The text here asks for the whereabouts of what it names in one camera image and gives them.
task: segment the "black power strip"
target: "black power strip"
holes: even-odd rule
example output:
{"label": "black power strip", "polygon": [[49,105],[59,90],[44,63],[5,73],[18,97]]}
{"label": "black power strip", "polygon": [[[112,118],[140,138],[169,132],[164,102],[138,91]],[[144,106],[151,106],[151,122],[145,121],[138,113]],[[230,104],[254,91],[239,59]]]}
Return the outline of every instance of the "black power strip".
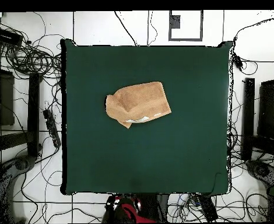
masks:
{"label": "black power strip", "polygon": [[56,123],[55,123],[54,117],[52,115],[52,112],[50,110],[44,110],[43,114],[44,114],[44,118],[47,120],[46,126],[47,126],[47,129],[49,130],[51,137],[52,137],[53,145],[54,145],[54,147],[59,148],[61,146],[61,141],[60,141],[60,137],[58,135]]}
{"label": "black power strip", "polygon": [[0,29],[0,42],[20,47],[23,37],[19,34]]}

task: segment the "black border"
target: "black border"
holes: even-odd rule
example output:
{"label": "black border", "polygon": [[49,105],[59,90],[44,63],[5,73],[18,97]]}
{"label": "black border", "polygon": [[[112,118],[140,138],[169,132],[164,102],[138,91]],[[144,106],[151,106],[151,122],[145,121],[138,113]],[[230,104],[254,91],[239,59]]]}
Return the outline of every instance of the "black border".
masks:
{"label": "black border", "polygon": [[[65,46],[65,41],[66,40],[70,40],[74,46],[79,46],[79,47],[90,47],[90,45],[76,45],[76,43],[69,39],[69,38],[66,38],[66,39],[61,39],[60,41],[60,45],[61,45],[61,96],[62,96],[62,113],[61,113],[61,144],[62,144],[62,184],[61,184],[61,187],[60,187],[60,191],[63,195],[74,195],[76,193],[98,193],[98,194],[109,194],[111,192],[93,192],[93,191],[78,191],[78,192],[69,192],[70,194],[68,194],[66,192],[66,184],[67,184],[67,172],[68,172],[68,166],[67,166],[67,146],[66,146],[66,46]],[[214,47],[214,46],[207,46],[207,45],[171,45],[172,47],[212,47],[212,48],[221,48],[222,46],[225,46],[225,45],[228,45],[228,46],[231,46],[231,49],[233,48],[233,42],[232,41],[223,41],[221,42],[218,46]],[[113,45],[91,45],[91,46],[113,46]],[[148,47],[148,45],[139,45],[140,47]],[[169,47],[169,45],[154,45],[152,47]],[[229,70],[230,68],[228,67],[227,69],[227,79],[229,80]],[[231,83],[229,82],[229,97],[232,97],[232,91],[231,91]],[[231,172],[229,169],[231,169],[231,166],[230,166],[230,163],[231,163],[231,159],[229,159],[229,164],[227,166],[227,175],[228,175],[228,189],[227,189],[227,193],[230,192],[231,190]],[[218,195],[218,194],[212,194],[213,192],[210,192],[209,196],[215,196],[215,195]],[[159,193],[157,192],[157,194],[159,195],[168,195],[167,193]]]}
{"label": "black border", "polygon": [[169,33],[168,33],[168,41],[202,41],[203,39],[203,10],[201,12],[201,20],[200,20],[200,38],[171,38],[171,24],[170,18],[172,16],[172,11],[169,11]]}
{"label": "black border", "polygon": [[61,46],[61,103],[63,108],[61,110],[61,148],[62,148],[62,183],[60,187],[60,192],[63,195],[68,195],[66,193],[66,181],[67,181],[67,146],[66,146],[66,47],[65,40],[60,40]]}

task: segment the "black metal stand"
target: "black metal stand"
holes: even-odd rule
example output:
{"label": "black metal stand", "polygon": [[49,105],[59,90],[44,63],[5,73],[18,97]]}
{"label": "black metal stand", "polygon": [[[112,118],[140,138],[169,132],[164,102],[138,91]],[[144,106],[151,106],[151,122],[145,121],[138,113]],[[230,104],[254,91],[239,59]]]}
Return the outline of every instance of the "black metal stand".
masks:
{"label": "black metal stand", "polygon": [[28,131],[0,136],[0,151],[27,143],[28,153],[0,165],[0,223],[17,223],[12,210],[15,181],[34,167],[42,148],[39,144],[39,99],[40,76],[35,73],[29,77]]}

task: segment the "white tiled floor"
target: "white tiled floor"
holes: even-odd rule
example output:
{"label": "white tiled floor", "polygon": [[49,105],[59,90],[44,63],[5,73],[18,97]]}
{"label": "white tiled floor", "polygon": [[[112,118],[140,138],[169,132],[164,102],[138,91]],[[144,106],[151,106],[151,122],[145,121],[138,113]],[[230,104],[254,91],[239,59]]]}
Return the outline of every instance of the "white tiled floor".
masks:
{"label": "white tiled floor", "polygon": [[[46,34],[59,34],[53,36],[45,36],[41,39],[40,45],[50,49],[54,55],[57,55],[59,51],[59,41],[61,36],[69,39],[74,39],[77,45],[133,45],[131,38],[127,35],[119,20],[115,16],[114,12],[75,12],[74,13],[74,28],[73,28],[73,12],[37,12],[43,18],[45,22],[46,30],[41,17],[33,12],[22,12],[22,13],[5,13],[5,16],[1,19],[1,22],[12,28],[25,32],[29,40],[32,42],[39,39],[41,36]],[[120,18],[123,20],[124,25],[135,39],[137,44],[145,46],[147,44],[147,17],[148,14],[151,17],[151,23],[157,30],[157,33],[152,26],[149,26],[149,42],[152,46],[173,46],[173,45],[206,45],[206,46],[217,46],[222,40],[232,40],[236,35],[237,31],[241,28],[254,24],[260,20],[274,17],[274,11],[269,10],[226,10],[224,12],[224,25],[223,25],[223,11],[222,10],[205,10],[205,18],[203,23],[203,42],[187,42],[178,44],[175,41],[168,41],[168,12],[166,11],[133,11],[133,12],[121,12]],[[254,26],[244,31],[241,31],[238,35],[235,52],[242,58],[248,60],[258,61],[274,61],[274,21],[265,23],[260,26]],[[5,65],[6,61],[2,59],[2,65]],[[248,63],[248,69],[246,73],[255,71],[255,65]],[[247,77],[238,70],[234,70],[234,91],[236,95],[233,97],[233,108],[237,107],[237,101],[240,104],[243,102],[243,83],[242,80]],[[253,75],[255,78],[255,98],[259,95],[259,86],[263,81],[274,79],[274,62],[258,62],[258,70]],[[55,79],[47,79],[47,82],[54,84]],[[27,80],[15,80],[15,99],[24,98],[28,102],[28,97],[22,93],[28,91]],[[51,87],[45,82],[41,83],[40,88],[40,107],[44,109],[47,107],[47,102],[52,102]],[[23,100],[16,100],[14,105],[15,113],[19,117],[24,129],[27,129],[27,105]],[[258,100],[255,102],[256,117],[255,117],[255,131],[257,128],[258,118]],[[61,122],[60,110],[58,107],[53,108],[54,114],[57,116],[57,122]],[[237,111],[233,113],[233,121],[237,118]],[[2,127],[2,134],[11,133],[10,131],[20,130],[19,125],[16,124],[12,127]],[[241,112],[236,123],[236,129],[238,132],[241,131]],[[45,121],[42,114],[40,114],[40,130],[46,131]],[[40,132],[40,142],[42,142],[48,133]],[[4,162],[14,157],[18,151],[24,149],[26,146],[21,145],[12,149],[8,149],[0,154],[0,159]],[[45,140],[43,157],[52,154],[55,151],[51,138]],[[107,194],[93,194],[93,193],[77,193],[74,196],[62,195],[59,186],[61,183],[61,150],[51,158],[43,161],[41,164],[37,164],[34,169],[28,172],[27,179],[25,182],[24,193],[32,200],[37,201],[38,210],[31,223],[45,223],[42,217],[42,208],[47,202],[47,221],[49,223],[88,223],[93,220],[92,217],[86,216],[81,213],[83,212],[92,214],[97,217],[102,217],[104,214],[104,203],[108,197]],[[43,175],[46,180],[49,179],[49,183],[53,185],[47,185],[40,173],[41,167],[43,169]],[[253,179],[247,171],[242,170],[240,167],[234,167],[232,169],[232,185],[234,188],[242,193],[243,197],[247,197],[252,193],[261,193],[265,195],[263,185]],[[24,180],[24,176],[20,176],[16,182],[14,190],[14,209],[16,216],[26,217],[27,223],[31,216],[36,211],[36,206],[28,202],[20,192],[20,186]],[[241,195],[234,189],[231,192],[221,196],[217,196],[217,209],[218,214],[223,218],[238,218],[244,215],[244,209],[238,208],[243,207]],[[178,194],[171,194],[169,199],[170,203],[176,203],[178,201]],[[253,196],[248,201],[251,206],[257,207],[258,205],[266,207],[266,201],[259,196]],[[225,205],[230,204],[232,208],[221,208]],[[169,207],[169,214],[173,215],[176,207]],[[68,212],[64,215],[53,216],[53,214],[59,214]],[[244,221],[250,221],[247,213]],[[256,222],[261,221],[261,216],[256,214],[252,216]]]}

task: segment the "green tabletop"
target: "green tabletop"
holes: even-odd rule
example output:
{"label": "green tabletop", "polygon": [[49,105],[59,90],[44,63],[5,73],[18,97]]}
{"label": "green tabletop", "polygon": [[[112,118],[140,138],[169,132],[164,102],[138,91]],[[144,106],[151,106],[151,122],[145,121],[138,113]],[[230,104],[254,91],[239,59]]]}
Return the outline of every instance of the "green tabletop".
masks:
{"label": "green tabletop", "polygon": [[[227,192],[231,43],[220,48],[64,43],[67,194]],[[171,114],[130,129],[106,114],[107,95],[153,81],[163,84]]]}

